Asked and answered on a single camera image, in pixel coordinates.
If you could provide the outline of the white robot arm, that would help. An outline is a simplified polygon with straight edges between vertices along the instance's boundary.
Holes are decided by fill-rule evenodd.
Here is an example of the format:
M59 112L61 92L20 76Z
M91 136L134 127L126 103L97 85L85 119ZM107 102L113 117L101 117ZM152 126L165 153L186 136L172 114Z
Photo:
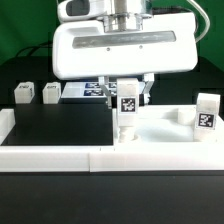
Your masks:
M154 8L150 0L64 0L57 13L54 75L96 77L109 105L111 77L183 72L197 64L196 18L188 9Z

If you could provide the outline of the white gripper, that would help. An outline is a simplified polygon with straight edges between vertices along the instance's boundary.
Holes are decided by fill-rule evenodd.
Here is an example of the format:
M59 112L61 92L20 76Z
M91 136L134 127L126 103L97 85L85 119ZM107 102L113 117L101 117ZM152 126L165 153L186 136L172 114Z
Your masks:
M150 0L63 0L57 15L60 25L52 46L55 76L99 77L109 109L115 98L109 77L144 74L139 99L145 106L153 73L189 71L197 64L196 18L190 10L154 10Z

